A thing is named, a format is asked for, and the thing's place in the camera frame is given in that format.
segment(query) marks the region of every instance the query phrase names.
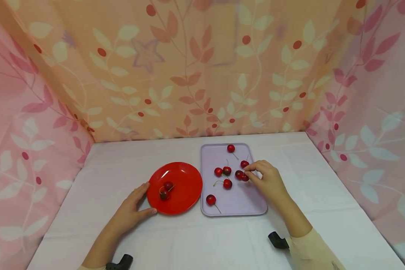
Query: red plate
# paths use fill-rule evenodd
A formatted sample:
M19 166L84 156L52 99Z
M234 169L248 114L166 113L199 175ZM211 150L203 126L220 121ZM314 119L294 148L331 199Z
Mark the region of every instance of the red plate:
M169 198L162 201L159 190L170 181L175 187ZM200 172L191 164L172 162L158 168L150 178L147 199L151 207L165 215L178 215L191 208L200 198L203 180Z

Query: white table surface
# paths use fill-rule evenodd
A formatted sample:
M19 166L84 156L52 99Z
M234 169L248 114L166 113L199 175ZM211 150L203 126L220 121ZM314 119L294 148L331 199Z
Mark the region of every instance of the white table surface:
M286 188L347 269L405 269L370 219L303 132L109 142L94 145L28 270L76 269L126 196L169 162L199 169L206 143L247 143L276 167ZM142 207L149 207L145 201ZM268 234L288 232L269 207L262 216L204 216L200 202L181 216L157 215L120 243L114 262L135 270L294 269Z

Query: black bracket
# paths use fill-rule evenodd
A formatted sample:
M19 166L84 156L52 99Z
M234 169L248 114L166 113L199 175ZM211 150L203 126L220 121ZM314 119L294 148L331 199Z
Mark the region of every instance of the black bracket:
M270 240L271 244L275 248L279 248L279 249L290 248L290 246L288 245L288 242L285 240L285 238L280 238L278 233L275 231L268 235L268 239Z
M134 257L130 256L129 254L125 254L118 264L108 262L106 264L106 270L129 270L133 261Z

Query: lavender tray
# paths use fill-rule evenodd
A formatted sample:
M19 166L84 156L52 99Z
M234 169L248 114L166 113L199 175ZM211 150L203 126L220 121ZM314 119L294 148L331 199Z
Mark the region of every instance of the lavender tray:
M242 170L240 162L246 160L249 163L254 162L249 146L245 143L233 143L235 146L234 154L227 151L228 143L221 144L205 144L201 147L201 167L200 173L202 176L202 193L201 193L201 211L206 216L254 216L262 215L267 211L267 202L260 195L259 191L251 181L243 182L237 180L234 176L236 170ZM214 187L213 184L217 181L223 181L227 177L222 175L217 177L214 170L217 167L223 168L227 166L227 159L232 173L229 179L232 181L232 188L226 190L223 188L223 183L218 182ZM213 194L216 197L216 205L210 206L206 202L206 197Z

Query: floral curtain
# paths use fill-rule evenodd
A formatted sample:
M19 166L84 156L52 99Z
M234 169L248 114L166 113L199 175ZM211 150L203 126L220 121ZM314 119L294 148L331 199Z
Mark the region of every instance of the floral curtain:
M405 0L362 8L307 133L405 263Z
M97 142L303 130L360 12L340 0L0 1Z
M29 265L92 144L0 25L0 269Z

